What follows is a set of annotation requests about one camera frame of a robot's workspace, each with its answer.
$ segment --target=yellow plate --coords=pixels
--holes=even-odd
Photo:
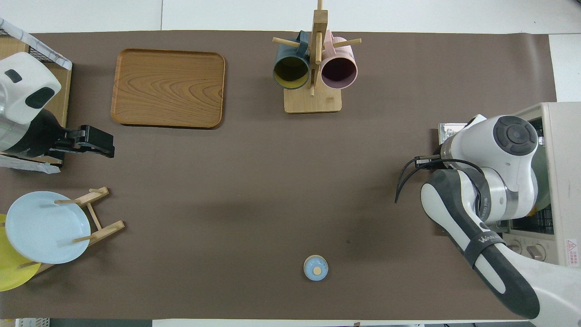
[[[6,222],[6,215],[0,215],[0,222]],[[18,268],[30,259],[18,253],[6,237],[6,230],[0,227],[0,292],[11,290],[31,279],[37,273],[40,264]]]

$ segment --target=oven knob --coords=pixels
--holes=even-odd
[[[517,240],[514,240],[512,244],[507,244],[507,247],[518,254],[522,253],[521,242]]]
[[[530,257],[535,260],[544,261],[547,258],[547,251],[545,251],[541,244],[527,246],[526,250],[530,254]]]

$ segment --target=light blue plate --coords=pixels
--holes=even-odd
[[[74,203],[55,204],[67,197],[47,191],[25,194],[6,214],[6,236],[21,255],[36,262],[63,264],[76,259],[89,245],[91,227],[83,210]]]
[[[311,255],[304,261],[303,270],[307,278],[318,282],[327,276],[329,266],[322,256],[315,254]]]

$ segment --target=plate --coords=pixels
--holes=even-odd
[[[67,197],[48,191],[25,194],[14,201],[6,214],[6,236],[21,255],[32,261],[64,264],[78,258],[89,246],[91,227],[75,203],[55,204]]]
[[[6,215],[0,215],[0,223],[6,221]],[[18,268],[19,265],[30,262],[30,259],[23,257],[16,251],[8,238],[3,227],[0,227],[0,292],[11,290],[31,279],[40,268],[40,264]]]

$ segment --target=pink mug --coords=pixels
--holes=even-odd
[[[321,54],[321,80],[323,83],[337,90],[353,84],[357,78],[357,64],[353,56],[351,45],[333,47],[333,43],[346,41],[342,37],[333,37],[330,30],[325,33],[325,49]]]

